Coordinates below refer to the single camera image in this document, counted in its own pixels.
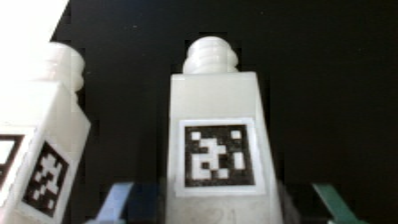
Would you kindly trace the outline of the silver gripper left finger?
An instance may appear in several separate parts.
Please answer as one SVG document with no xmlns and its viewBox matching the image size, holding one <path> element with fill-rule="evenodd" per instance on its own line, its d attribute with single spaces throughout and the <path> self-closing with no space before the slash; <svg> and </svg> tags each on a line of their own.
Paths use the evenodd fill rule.
<svg viewBox="0 0 398 224">
<path fill-rule="evenodd" d="M 116 183 L 112 185 L 96 218 L 91 219 L 86 224 L 126 224 L 123 213 L 128 204 L 132 189 L 132 182 Z"/>
</svg>

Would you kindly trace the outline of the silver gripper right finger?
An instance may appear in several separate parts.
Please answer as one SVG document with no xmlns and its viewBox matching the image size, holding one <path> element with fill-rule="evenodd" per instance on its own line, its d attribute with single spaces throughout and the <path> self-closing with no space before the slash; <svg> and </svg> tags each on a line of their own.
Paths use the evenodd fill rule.
<svg viewBox="0 0 398 224">
<path fill-rule="evenodd" d="M 333 216 L 327 224 L 370 224 L 357 218 L 334 186 L 325 183 L 315 183 L 313 189 Z"/>
</svg>

